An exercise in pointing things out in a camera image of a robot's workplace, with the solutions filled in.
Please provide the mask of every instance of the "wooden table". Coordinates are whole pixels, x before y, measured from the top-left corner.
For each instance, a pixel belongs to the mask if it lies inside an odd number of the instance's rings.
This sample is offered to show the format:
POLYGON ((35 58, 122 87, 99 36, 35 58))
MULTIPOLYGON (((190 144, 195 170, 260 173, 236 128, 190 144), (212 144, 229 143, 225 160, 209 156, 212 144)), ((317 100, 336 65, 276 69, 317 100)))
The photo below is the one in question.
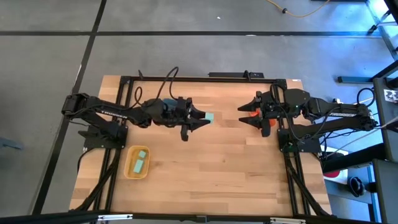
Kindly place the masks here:
MULTIPOLYGON (((104 76, 99 97, 115 102, 119 79, 120 76, 104 76)), ((160 84, 134 82, 133 92, 141 86, 143 102, 156 96, 160 84)), ((289 88, 302 88, 300 80, 287 80, 287 84, 289 88)), ((170 98, 168 85, 166 83, 161 98, 170 98)), ((249 115, 237 108, 250 102, 258 90, 269 91, 269 85, 173 83, 174 96, 192 97, 196 108, 214 113, 214 123, 190 133, 189 141, 183 142, 180 127, 153 124, 141 129, 127 122, 127 146, 121 155, 111 211, 291 216, 277 127, 272 127, 271 135, 263 138, 260 130, 238 121, 239 117, 249 115), (130 180, 123 174, 127 150, 131 146, 150 149, 149 172, 145 179, 130 180)), ((295 123, 310 124, 302 117, 295 119, 295 123)), ((103 154, 104 149, 96 149, 82 159, 70 208, 79 206, 97 184, 103 154)), ((301 158, 306 186, 323 209, 331 212, 319 162, 311 154, 301 153, 301 158)), ((303 212, 299 192, 296 186, 299 211, 303 212)))

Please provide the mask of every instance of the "concrete floor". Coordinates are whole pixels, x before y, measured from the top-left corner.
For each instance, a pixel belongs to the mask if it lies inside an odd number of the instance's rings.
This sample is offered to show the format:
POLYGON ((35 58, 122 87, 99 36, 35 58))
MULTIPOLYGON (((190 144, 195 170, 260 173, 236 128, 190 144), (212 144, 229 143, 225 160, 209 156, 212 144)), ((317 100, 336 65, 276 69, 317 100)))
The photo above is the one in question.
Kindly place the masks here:
MULTIPOLYGON (((296 14, 322 4, 278 3, 296 14)), ((0 30, 91 30, 99 4, 94 0, 0 0, 0 30)), ((105 7, 99 29, 366 31, 373 24, 364 3, 331 2, 313 16, 297 19, 263 0, 113 0, 105 7)), ((87 40, 0 37, 0 136, 25 146, 23 151, 0 151, 0 217, 25 215, 31 209, 61 120, 60 109, 87 40)), ((391 62, 380 37, 97 37, 81 92, 96 95, 103 75, 137 75, 140 69, 144 75, 164 76, 179 66, 181 76, 250 70, 269 78, 298 78, 312 96, 353 103, 364 86, 337 84, 336 77, 370 77, 391 62)), ((80 129, 70 125, 67 132, 46 213, 68 209, 83 145, 77 134, 80 129)), ((339 147, 361 134, 331 139, 328 145, 339 147)), ((347 149, 357 151, 379 142, 381 135, 374 134, 347 149)))

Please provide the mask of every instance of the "teal block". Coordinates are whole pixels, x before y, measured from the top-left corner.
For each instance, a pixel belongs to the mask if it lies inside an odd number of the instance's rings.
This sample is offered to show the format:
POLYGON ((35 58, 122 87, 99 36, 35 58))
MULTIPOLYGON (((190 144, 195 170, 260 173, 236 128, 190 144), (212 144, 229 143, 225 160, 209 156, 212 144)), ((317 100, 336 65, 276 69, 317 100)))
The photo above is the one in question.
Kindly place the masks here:
POLYGON ((213 113, 206 113, 205 119, 210 121, 210 124, 213 124, 214 121, 214 114, 213 113))
POLYGON ((144 165, 144 161, 137 159, 136 165, 134 166, 134 172, 139 174, 142 170, 143 165, 144 165))
POLYGON ((138 154, 138 156, 139 157, 141 157, 141 158, 145 158, 145 156, 147 155, 147 153, 146 152, 144 152, 144 151, 139 151, 139 154, 138 154))

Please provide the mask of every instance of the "yellow container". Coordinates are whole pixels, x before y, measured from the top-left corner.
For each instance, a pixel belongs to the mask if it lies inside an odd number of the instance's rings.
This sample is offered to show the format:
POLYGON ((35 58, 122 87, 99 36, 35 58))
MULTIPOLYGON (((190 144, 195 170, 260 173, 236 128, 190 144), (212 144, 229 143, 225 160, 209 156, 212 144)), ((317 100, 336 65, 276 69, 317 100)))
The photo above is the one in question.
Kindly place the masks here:
POLYGON ((147 176, 149 168, 149 149, 146 146, 131 146, 127 152, 126 165, 124 166, 124 176, 128 179, 142 179, 147 176), (146 153, 145 158, 139 156, 139 152, 144 151, 146 153), (137 160, 144 161, 140 173, 134 172, 134 166, 137 160))

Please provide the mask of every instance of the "green block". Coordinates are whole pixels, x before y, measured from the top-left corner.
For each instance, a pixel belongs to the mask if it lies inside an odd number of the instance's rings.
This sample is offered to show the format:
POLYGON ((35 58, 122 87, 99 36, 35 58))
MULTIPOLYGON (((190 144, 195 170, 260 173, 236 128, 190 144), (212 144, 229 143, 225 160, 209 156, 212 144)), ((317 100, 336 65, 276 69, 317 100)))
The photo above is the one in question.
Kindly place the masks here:
POLYGON ((213 113, 206 113, 205 119, 210 121, 210 124, 213 124, 214 121, 214 114, 213 113))
POLYGON ((134 166, 134 172, 139 174, 142 170, 143 165, 144 165, 144 161, 137 159, 136 165, 134 166))
POLYGON ((147 153, 146 152, 144 152, 144 151, 139 151, 139 154, 138 154, 138 156, 139 157, 141 157, 141 158, 145 158, 145 156, 147 155, 147 153))

